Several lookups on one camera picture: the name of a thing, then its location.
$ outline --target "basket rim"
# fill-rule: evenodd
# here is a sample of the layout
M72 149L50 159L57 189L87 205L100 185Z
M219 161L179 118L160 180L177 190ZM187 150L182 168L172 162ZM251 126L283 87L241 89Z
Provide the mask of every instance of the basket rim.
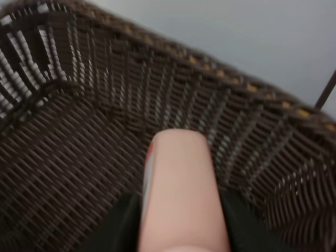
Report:
M0 19L18 9L42 4L59 4L67 11L83 15L107 29L114 29L128 38L146 45L148 49L167 54L182 64L191 66L199 74L215 79L221 85L247 92L252 98L261 100L270 107L286 113L290 118L299 120L305 128L322 134L336 145L336 121L321 110L305 104L281 88L221 62L208 53L151 32L132 21L106 12L93 3L83 0L18 0L3 6L0 10ZM32 15L39 14L36 9L34 11L36 12L33 12Z

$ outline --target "pink cylindrical object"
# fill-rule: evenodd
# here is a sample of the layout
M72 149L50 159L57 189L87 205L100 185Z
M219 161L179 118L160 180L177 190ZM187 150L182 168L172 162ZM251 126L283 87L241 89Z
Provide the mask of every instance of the pink cylindrical object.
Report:
M189 130L158 133L144 176L138 252L229 252L207 141Z

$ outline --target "brown wicker basket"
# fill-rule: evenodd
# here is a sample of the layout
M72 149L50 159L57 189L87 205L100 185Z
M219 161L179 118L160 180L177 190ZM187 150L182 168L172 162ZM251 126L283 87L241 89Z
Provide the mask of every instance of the brown wicker basket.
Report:
M96 7L1 13L0 234L74 251L124 192L153 135L207 136L220 190L300 251L336 249L336 124L216 59Z

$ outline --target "wicker basket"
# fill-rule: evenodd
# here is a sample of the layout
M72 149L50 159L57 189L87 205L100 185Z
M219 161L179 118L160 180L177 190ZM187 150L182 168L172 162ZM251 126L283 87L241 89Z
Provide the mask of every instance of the wicker basket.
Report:
M336 124L281 90L69 0L3 9L0 78L6 249L75 250L141 192L153 135L187 128L207 136L220 190L298 250L335 250Z

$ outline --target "black metal rod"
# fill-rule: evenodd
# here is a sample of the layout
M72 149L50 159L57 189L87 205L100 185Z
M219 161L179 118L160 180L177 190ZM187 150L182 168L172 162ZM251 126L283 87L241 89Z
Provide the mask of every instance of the black metal rod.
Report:
M336 70L335 70L334 74L331 76L328 84L324 88L324 91L322 92L320 98L316 102L315 108L321 109L323 107L323 105L325 104L327 98L329 97L329 95L330 95L331 91L333 90L333 88L335 87L335 85L336 85Z

